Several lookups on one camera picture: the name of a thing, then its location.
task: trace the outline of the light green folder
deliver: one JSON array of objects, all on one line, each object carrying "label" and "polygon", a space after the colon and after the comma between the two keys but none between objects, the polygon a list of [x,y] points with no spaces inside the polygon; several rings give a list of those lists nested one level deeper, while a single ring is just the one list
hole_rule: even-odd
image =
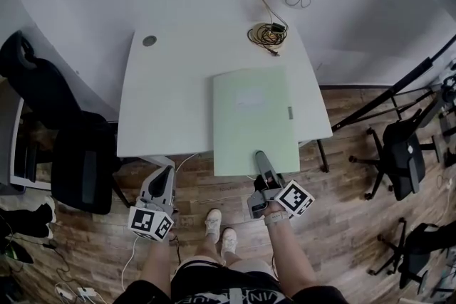
[{"label": "light green folder", "polygon": [[258,150],[276,172],[299,171],[284,66],[215,76],[213,103],[215,176],[258,174]]}]

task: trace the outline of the white sneaker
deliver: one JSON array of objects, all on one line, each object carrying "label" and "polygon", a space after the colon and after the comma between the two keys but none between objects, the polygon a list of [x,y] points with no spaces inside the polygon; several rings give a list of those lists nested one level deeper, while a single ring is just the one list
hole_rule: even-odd
[{"label": "white sneaker", "polygon": [[220,239],[220,224],[222,222],[222,212],[219,209],[211,209],[206,216],[206,236],[209,233],[215,235],[215,242],[217,243]]},{"label": "white sneaker", "polygon": [[49,234],[47,236],[48,239],[53,239],[54,238],[54,233],[52,233],[51,227],[49,226],[49,223],[46,224],[49,230]]},{"label": "white sneaker", "polygon": [[57,216],[56,216],[56,203],[54,199],[52,199],[52,196],[47,196],[45,198],[45,204],[49,205],[52,211],[52,220],[51,223],[56,223],[57,222]]},{"label": "white sneaker", "polygon": [[220,251],[222,258],[225,252],[236,253],[237,234],[233,228],[226,228],[222,234],[222,250]]}]

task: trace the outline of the wristband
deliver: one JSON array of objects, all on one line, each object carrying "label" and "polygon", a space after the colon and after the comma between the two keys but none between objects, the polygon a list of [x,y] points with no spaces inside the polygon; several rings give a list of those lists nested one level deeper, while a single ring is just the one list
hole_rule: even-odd
[{"label": "wristband", "polygon": [[283,221],[285,219],[289,219],[287,211],[276,211],[275,213],[272,213],[264,217],[264,225],[268,226],[278,221]]}]

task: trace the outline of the white desk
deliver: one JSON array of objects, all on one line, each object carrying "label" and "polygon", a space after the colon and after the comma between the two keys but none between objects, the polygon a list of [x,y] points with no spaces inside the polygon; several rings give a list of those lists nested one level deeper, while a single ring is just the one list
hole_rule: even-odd
[{"label": "white desk", "polygon": [[[306,49],[290,26],[279,57],[250,43],[253,23],[146,25],[133,37],[120,105],[118,156],[142,157],[213,150],[212,77],[243,68],[285,65],[296,143],[332,136]],[[157,43],[143,46],[146,36]]]},{"label": "white desk", "polygon": [[6,80],[0,80],[0,184],[51,190],[48,182],[35,182],[14,175],[16,139],[24,100]]}]

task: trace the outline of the desk leg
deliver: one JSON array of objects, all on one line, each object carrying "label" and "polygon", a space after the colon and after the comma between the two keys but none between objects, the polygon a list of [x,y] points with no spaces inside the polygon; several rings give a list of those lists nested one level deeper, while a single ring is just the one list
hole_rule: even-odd
[{"label": "desk leg", "polygon": [[328,173],[329,165],[328,165],[328,160],[326,159],[326,154],[325,154],[325,150],[323,148],[323,144],[321,143],[321,140],[317,140],[316,143],[318,145],[318,149],[320,150],[321,159],[323,160],[323,166],[321,167],[321,171]]},{"label": "desk leg", "polygon": [[171,159],[167,158],[166,156],[141,156],[142,159],[145,161],[148,161],[152,164],[156,164],[157,166],[160,167],[165,167],[165,166],[173,166],[174,168],[176,167],[176,164],[174,161]]}]

